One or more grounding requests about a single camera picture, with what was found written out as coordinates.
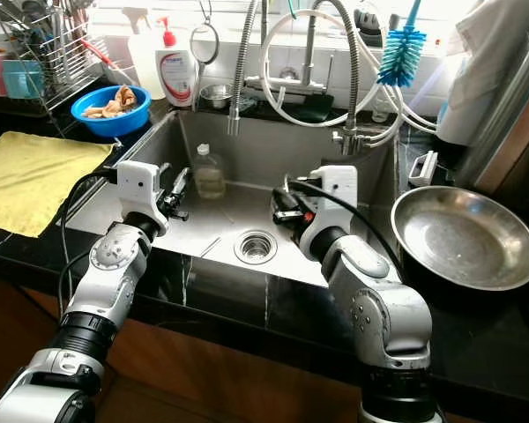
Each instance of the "soap dispenser bottle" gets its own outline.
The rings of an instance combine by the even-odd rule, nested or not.
[[[195,95],[197,61],[184,40],[177,40],[168,30],[168,18],[160,21],[165,25],[162,37],[165,47],[155,52],[160,84],[173,106],[188,107]]]
[[[197,193],[206,200],[222,198],[226,193],[221,157],[210,153],[209,144],[197,147],[197,156],[192,163]]]

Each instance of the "blue bowl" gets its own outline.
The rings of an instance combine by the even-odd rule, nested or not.
[[[103,108],[110,100],[115,98],[115,93],[120,89],[119,85],[108,86],[100,90],[92,91],[84,97],[76,100],[71,113],[77,121],[82,122],[94,134],[100,137],[120,137],[138,130],[149,120],[149,105],[151,94],[140,86],[130,86],[138,99],[138,106],[125,115],[92,119],[82,114],[87,108]]]

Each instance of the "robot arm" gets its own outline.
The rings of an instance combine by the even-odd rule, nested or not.
[[[94,243],[80,280],[49,345],[19,371],[0,398],[0,423],[92,423],[91,397],[100,391],[103,364],[128,315],[145,272],[153,239],[168,230],[168,218],[187,219],[177,209],[188,168],[166,194],[154,165],[124,161],[117,167],[123,222]]]
[[[357,204],[354,167],[320,167],[303,179]],[[401,283],[390,260],[349,234],[350,211],[297,189],[303,191],[287,182],[284,190],[274,190],[274,221],[294,230],[302,253],[322,264],[329,291],[352,328],[364,371],[360,422],[440,423],[426,375],[431,336],[426,302]]]

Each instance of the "stainless steel sink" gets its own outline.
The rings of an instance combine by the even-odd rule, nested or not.
[[[226,163],[225,197],[203,200],[192,184],[183,202],[190,219],[172,220],[171,230],[157,238],[154,247],[325,286],[320,265],[304,258],[290,234],[272,223],[270,198],[285,173],[306,175],[323,164],[341,162],[331,130],[244,118],[241,136],[229,137],[226,119],[224,115],[172,112],[130,155],[132,160],[158,165],[169,162],[172,167],[165,173],[163,186],[189,165],[198,144],[209,143]],[[347,162],[359,171],[359,206],[383,234],[391,233],[394,161],[393,149],[382,147]],[[104,234],[112,221],[121,219],[120,213],[115,186],[106,184],[73,216],[69,227]],[[369,239],[359,223],[354,222],[352,228]]]

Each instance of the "metal ring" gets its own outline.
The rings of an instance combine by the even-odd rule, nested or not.
[[[198,59],[196,57],[196,55],[194,55],[194,48],[192,47],[192,42],[194,41],[194,33],[196,33],[196,31],[198,29],[200,29],[202,26],[207,26],[208,28],[210,28],[213,31],[213,36],[214,36],[214,39],[215,39],[215,50],[213,51],[213,55],[212,55],[212,57],[210,57],[209,60],[206,60],[206,61]],[[203,63],[203,64],[213,63],[213,61],[218,56],[218,53],[220,52],[220,37],[218,36],[218,32],[216,31],[216,29],[213,27],[212,24],[210,24],[209,22],[205,22],[202,25],[197,26],[196,28],[194,28],[194,30],[190,34],[190,51],[192,52],[192,55],[194,55],[196,60],[198,60],[200,63]]]

